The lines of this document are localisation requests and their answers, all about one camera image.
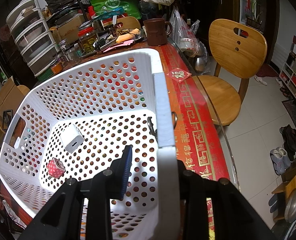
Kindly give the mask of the white usb charger in basket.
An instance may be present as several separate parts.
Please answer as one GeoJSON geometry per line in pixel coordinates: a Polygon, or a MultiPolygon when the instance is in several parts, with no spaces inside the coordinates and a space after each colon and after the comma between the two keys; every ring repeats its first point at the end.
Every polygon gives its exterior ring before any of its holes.
{"type": "Polygon", "coordinates": [[[73,153],[84,142],[83,135],[74,124],[68,125],[62,131],[60,139],[64,150],[69,153],[73,153]]]}

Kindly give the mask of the glass jar red lid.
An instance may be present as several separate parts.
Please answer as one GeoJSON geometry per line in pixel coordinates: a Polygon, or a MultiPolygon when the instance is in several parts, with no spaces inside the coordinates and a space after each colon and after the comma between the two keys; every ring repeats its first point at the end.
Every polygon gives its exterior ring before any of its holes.
{"type": "Polygon", "coordinates": [[[91,26],[83,27],[78,32],[79,42],[85,54],[95,51],[95,42],[97,41],[97,34],[91,26]]]}

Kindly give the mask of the cardboard box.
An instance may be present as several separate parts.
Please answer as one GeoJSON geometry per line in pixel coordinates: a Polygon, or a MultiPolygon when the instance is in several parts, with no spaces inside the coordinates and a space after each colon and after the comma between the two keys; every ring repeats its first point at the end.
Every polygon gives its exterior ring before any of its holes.
{"type": "Polygon", "coordinates": [[[62,40],[67,40],[69,43],[72,43],[78,40],[78,28],[84,22],[84,16],[82,14],[76,14],[62,25],[51,27],[50,32],[57,44],[62,40]]]}

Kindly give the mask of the clear plastic bag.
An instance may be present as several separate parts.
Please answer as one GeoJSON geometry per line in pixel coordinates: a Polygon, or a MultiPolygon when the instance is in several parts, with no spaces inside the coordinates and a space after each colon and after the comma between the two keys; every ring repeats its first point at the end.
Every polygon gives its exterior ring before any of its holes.
{"type": "Polygon", "coordinates": [[[178,7],[174,6],[170,17],[170,23],[173,28],[170,35],[171,39],[182,53],[192,59],[195,72],[198,75],[209,73],[208,51],[206,46],[196,37],[200,20],[196,20],[189,26],[179,13],[178,7]]]}

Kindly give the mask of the red polka dot charger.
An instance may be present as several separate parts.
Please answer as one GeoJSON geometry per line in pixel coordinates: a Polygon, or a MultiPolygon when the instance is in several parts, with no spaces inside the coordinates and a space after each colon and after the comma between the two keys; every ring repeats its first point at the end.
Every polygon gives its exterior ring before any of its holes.
{"type": "Polygon", "coordinates": [[[53,158],[46,167],[49,176],[52,178],[59,179],[65,173],[65,167],[62,161],[57,158],[53,158]]]}

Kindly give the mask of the black binder clip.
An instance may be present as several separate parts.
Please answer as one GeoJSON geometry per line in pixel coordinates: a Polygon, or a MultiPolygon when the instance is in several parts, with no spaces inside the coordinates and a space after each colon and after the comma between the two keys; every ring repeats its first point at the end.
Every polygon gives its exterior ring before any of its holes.
{"type": "Polygon", "coordinates": [[[152,122],[152,117],[149,116],[147,118],[147,124],[150,130],[150,134],[153,135],[155,138],[157,137],[157,131],[153,128],[153,122],[152,122]]]}

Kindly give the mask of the brown ceramic mug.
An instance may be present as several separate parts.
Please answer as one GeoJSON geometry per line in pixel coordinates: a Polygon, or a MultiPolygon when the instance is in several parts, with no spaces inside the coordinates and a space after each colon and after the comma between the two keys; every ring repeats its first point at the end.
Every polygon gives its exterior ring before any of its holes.
{"type": "Polygon", "coordinates": [[[162,46],[167,44],[172,33],[172,24],[163,18],[153,18],[143,22],[146,29],[147,43],[149,46],[162,46]]]}

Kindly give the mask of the grey slippers pair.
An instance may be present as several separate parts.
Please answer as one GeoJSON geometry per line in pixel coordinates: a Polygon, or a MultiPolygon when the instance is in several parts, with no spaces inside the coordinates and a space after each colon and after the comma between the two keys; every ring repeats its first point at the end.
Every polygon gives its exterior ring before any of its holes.
{"type": "Polygon", "coordinates": [[[285,173],[291,166],[291,161],[288,157],[287,151],[282,147],[277,147],[270,151],[270,158],[277,176],[285,173]]]}

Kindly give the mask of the red fu paper square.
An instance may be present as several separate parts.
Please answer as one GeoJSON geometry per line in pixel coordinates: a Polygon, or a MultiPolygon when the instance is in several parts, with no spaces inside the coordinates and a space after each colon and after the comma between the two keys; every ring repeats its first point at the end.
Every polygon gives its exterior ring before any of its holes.
{"type": "Polygon", "coordinates": [[[181,68],[172,69],[166,74],[167,77],[173,79],[177,83],[182,83],[187,78],[191,77],[191,75],[192,74],[190,72],[187,72],[181,68]]]}

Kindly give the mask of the wooden chair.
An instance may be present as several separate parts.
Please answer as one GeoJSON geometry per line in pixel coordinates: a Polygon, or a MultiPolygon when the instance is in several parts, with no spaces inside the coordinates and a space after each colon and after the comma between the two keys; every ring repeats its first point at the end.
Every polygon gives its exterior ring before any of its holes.
{"type": "Polygon", "coordinates": [[[141,24],[135,17],[126,16],[126,17],[117,18],[114,28],[115,30],[141,29],[141,24]]]}
{"type": "Polygon", "coordinates": [[[268,45],[256,29],[223,18],[211,23],[208,41],[216,63],[214,74],[199,75],[197,80],[208,97],[213,123],[229,126],[240,114],[250,79],[263,65],[268,45]]]}

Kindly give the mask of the white perforated plastic basket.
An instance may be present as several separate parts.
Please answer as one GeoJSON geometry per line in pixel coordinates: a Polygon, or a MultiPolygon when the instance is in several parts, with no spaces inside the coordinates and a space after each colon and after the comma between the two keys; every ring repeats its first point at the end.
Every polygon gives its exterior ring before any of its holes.
{"type": "Polygon", "coordinates": [[[176,239],[180,228],[175,136],[165,74],[155,49],[92,60],[32,89],[13,116],[0,151],[0,180],[30,217],[70,178],[84,181],[132,146],[126,193],[110,200],[113,239],[176,239]],[[147,118],[151,116],[155,138],[147,118]],[[74,124],[84,142],[64,150],[74,124]],[[65,173],[48,174],[57,158],[65,173]]]}

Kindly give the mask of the white plastic drawer tower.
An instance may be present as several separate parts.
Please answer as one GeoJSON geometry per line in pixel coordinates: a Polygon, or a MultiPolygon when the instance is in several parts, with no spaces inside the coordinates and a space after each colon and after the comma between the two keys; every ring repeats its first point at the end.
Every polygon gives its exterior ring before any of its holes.
{"type": "Polygon", "coordinates": [[[38,0],[22,0],[7,16],[10,34],[27,66],[40,76],[55,60],[59,47],[38,0]]]}

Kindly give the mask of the orange lidded small jar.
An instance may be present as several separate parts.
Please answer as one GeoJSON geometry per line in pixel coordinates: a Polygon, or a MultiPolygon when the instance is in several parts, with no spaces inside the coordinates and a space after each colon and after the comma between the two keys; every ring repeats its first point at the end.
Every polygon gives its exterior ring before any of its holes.
{"type": "Polygon", "coordinates": [[[63,70],[63,66],[60,61],[56,61],[51,65],[51,71],[54,75],[59,74],[62,70],[63,70]]]}

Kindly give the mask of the metal pot lid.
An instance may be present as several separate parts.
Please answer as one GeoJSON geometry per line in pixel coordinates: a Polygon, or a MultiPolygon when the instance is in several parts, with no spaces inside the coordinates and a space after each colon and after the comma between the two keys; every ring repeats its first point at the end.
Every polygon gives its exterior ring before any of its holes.
{"type": "Polygon", "coordinates": [[[284,218],[288,223],[293,223],[296,220],[296,189],[294,189],[285,207],[284,218]]]}

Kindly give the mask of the green shopping bag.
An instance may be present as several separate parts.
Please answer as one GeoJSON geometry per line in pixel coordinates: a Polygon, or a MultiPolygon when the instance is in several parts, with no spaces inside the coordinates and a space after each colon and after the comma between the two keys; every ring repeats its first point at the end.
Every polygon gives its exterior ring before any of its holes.
{"type": "Polygon", "coordinates": [[[96,15],[103,15],[108,12],[126,13],[128,16],[141,19],[141,13],[137,0],[90,0],[96,15]]]}

